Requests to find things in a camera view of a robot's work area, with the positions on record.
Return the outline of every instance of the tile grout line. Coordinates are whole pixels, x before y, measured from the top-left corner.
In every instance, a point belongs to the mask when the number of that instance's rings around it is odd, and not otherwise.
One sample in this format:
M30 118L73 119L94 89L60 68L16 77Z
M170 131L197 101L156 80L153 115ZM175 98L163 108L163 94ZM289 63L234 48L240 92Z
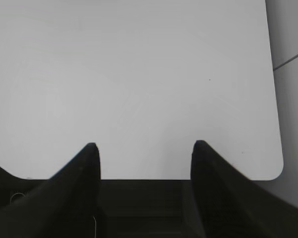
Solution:
M277 69L279 69L279 68L285 66L286 64L290 63L291 61L293 61L293 60L295 60L295 59L297 59L297 58L298 58L298 54L295 55L294 57L292 57L291 59L289 59L288 61L282 63L280 66L277 66L276 68L274 68L273 71L275 71L275 70L277 70Z

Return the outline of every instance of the white table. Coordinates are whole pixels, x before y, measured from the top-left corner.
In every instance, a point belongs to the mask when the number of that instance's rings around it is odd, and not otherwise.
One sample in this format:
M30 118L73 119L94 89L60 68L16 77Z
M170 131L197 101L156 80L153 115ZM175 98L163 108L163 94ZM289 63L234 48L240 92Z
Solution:
M0 0L0 166L47 179L85 144L102 179L190 179L196 140L283 168L264 0Z

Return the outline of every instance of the gray floor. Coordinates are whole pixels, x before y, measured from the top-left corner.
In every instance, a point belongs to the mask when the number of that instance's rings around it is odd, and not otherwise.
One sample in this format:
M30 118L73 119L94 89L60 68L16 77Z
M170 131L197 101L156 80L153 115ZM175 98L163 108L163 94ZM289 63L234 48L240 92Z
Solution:
M257 184L298 207L298 0L266 0L284 170Z

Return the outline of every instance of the white thread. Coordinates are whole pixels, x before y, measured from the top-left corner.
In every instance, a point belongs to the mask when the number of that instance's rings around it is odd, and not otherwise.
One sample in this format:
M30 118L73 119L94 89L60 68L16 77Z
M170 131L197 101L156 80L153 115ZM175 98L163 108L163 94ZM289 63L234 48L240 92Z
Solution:
M11 204L11 201L12 201L13 197L14 197L15 195L18 195L18 194L21 194L21 195L23 195L23 197L25 197L24 193L22 193L22 192L17 192L17 193L15 193L14 195L11 196L11 198L10 198L10 204Z
M95 219L94 216L93 216L93 218L94 218L94 221L95 221L95 235L94 235L94 238L96 238L96 219Z

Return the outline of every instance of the table top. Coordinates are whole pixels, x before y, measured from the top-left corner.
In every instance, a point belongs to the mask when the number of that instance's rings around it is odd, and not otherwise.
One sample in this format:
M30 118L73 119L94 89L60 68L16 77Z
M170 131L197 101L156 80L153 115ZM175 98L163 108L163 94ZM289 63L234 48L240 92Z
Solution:
M0 0L0 166L190 179L196 140L253 180L283 168L264 0Z

